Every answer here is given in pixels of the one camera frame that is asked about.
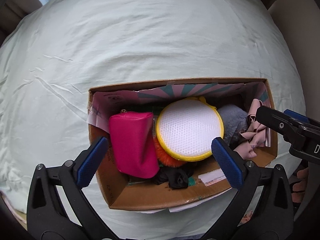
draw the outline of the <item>pink zipper pouch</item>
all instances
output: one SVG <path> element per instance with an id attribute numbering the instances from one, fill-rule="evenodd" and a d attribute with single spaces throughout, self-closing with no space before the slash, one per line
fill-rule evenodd
<path id="1" fill-rule="evenodd" d="M 159 171 L 152 126 L 152 113 L 124 112 L 110 117 L 110 139 L 120 172 L 149 179 Z"/>

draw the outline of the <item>white mesh bag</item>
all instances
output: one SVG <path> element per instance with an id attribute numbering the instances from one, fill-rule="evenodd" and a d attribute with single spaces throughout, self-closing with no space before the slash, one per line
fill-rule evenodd
<path id="1" fill-rule="evenodd" d="M 156 123 L 160 145 L 173 158 L 187 162 L 209 157 L 211 143 L 223 138 L 223 123 L 204 97 L 186 98 L 168 105 Z"/>

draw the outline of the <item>open cardboard box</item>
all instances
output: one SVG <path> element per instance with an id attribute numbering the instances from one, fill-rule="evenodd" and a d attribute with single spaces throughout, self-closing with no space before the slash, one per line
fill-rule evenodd
<path id="1" fill-rule="evenodd" d="M 196 79 L 178 79 L 178 80 L 161 80 L 161 81 L 147 81 L 137 83 L 125 83 L 117 85 L 108 85 L 102 87 L 95 87 L 89 90 L 89 116 L 94 110 L 92 108 L 93 96 L 96 92 L 115 92 L 120 90 L 146 90 L 166 85 L 173 84 L 239 84 L 244 83 L 249 87 L 251 82 L 263 82 L 268 95 L 268 102 L 270 107 L 274 108 L 272 95 L 267 79 L 261 78 L 196 78 Z M 254 95 L 248 95 L 248 93 L 241 92 L 242 95 L 236 91 L 232 95 L 228 95 L 224 98 L 215 100 L 216 107 L 220 107 L 224 104 L 236 104 L 239 107 L 244 108 L 244 105 L 248 105 L 252 101 Z M 105 136 L 109 139 L 109 134 L 89 124 L 89 139 L 90 143 L 97 137 Z M 270 131 L 270 147 L 257 147 L 254 151 L 257 154 L 252 160 L 261 167 L 268 165 L 277 156 L 278 143 L 277 134 L 274 131 Z M 175 207 L 184 205 L 186 203 L 192 203 L 204 198 L 214 196 L 218 193 L 230 188 L 230 185 L 226 179 L 219 181 L 213 185 L 205 186 L 204 183 L 198 179 L 198 175 L 213 171 L 219 168 L 219 165 L 213 157 L 208 158 L 201 163 L 195 170 L 193 175 L 194 185 L 189 186 L 186 189 L 172 190 L 168 187 L 168 183 L 161 185 L 154 185 L 148 180 L 140 183 L 129 183 L 128 175 L 118 171 L 112 152 L 112 145 L 109 140 L 109 149 L 105 158 L 101 162 L 96 177 L 101 190 L 101 193 L 111 209 L 129 210 L 129 211 L 143 211 L 143 210 L 155 210 L 168 207 Z"/>

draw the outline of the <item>white bedsheet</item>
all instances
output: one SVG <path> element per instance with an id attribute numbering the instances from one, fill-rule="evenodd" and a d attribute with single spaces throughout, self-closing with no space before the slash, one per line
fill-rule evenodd
<path id="1" fill-rule="evenodd" d="M 0 190 L 25 212 L 35 166 L 89 146 L 90 87 L 192 77 L 268 78 L 276 109 L 305 113 L 295 63 L 259 0 L 51 0 L 0 49 Z M 278 140 L 271 166 L 290 175 L 299 160 Z M 235 191 L 155 214 L 110 210 L 95 178 L 84 193 L 119 237 L 160 240 L 204 233 Z"/>

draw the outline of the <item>orange fur pompom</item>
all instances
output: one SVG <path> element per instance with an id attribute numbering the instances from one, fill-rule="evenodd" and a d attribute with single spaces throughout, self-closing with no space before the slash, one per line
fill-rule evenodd
<path id="1" fill-rule="evenodd" d="M 173 157 L 171 157 L 167 152 L 161 147 L 157 137 L 154 138 L 155 147 L 156 147 L 156 154 L 158 160 L 164 165 L 168 167 L 180 167 L 183 164 L 187 163 L 184 161 L 177 160 Z"/>

